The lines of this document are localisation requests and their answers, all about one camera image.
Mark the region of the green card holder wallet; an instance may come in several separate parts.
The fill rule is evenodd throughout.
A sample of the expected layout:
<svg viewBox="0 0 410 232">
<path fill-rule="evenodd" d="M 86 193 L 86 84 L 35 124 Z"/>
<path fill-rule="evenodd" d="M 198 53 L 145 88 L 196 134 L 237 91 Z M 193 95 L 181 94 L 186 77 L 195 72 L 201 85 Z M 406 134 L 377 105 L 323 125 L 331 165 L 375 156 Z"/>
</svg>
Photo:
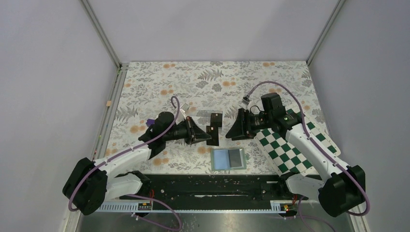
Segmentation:
<svg viewBox="0 0 410 232">
<path fill-rule="evenodd" d="M 231 168 L 229 165 L 228 151 L 230 149 L 240 149 L 242 155 L 243 166 L 238 168 Z M 230 171 L 230 170 L 244 170 L 246 169 L 246 157 L 243 148 L 229 148 L 229 149 L 213 149 L 211 151 L 211 169 L 213 171 Z"/>
</svg>

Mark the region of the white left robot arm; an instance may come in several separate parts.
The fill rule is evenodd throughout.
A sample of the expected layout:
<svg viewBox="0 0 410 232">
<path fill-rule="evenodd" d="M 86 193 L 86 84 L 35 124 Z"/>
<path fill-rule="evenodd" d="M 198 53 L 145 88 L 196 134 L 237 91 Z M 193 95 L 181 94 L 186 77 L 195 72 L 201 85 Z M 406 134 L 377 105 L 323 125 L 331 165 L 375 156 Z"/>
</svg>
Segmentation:
<svg viewBox="0 0 410 232">
<path fill-rule="evenodd" d="M 131 171 L 134 164 L 160 154 L 168 141 L 182 139 L 191 145 L 211 138 L 197 126 L 192 117 L 187 116 L 176 123 L 171 112 L 161 112 L 138 138 L 141 144 L 106 158 L 94 161 L 83 158 L 78 161 L 62 193 L 69 199 L 69 209 L 79 210 L 83 215 L 90 215 L 105 201 L 121 196 L 134 194 L 143 199 L 150 192 L 149 179 L 139 171 Z"/>
</svg>

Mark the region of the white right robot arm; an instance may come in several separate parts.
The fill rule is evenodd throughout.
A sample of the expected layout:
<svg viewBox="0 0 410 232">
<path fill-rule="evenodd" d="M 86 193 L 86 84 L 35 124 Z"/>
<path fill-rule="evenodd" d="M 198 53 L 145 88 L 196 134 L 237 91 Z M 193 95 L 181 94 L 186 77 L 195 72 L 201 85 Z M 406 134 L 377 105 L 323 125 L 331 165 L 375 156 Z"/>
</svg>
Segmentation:
<svg viewBox="0 0 410 232">
<path fill-rule="evenodd" d="M 349 212 L 368 203 L 366 175 L 359 166 L 350 166 L 333 155 L 310 131 L 301 114 L 287 113 L 277 93 L 261 97 L 263 110 L 258 114 L 240 108 L 232 127 L 226 134 L 233 141 L 253 139 L 260 130 L 271 129 L 298 149 L 316 169 L 321 179 L 291 174 L 277 186 L 278 195 L 289 199 L 294 194 L 320 203 L 332 217 Z"/>
</svg>

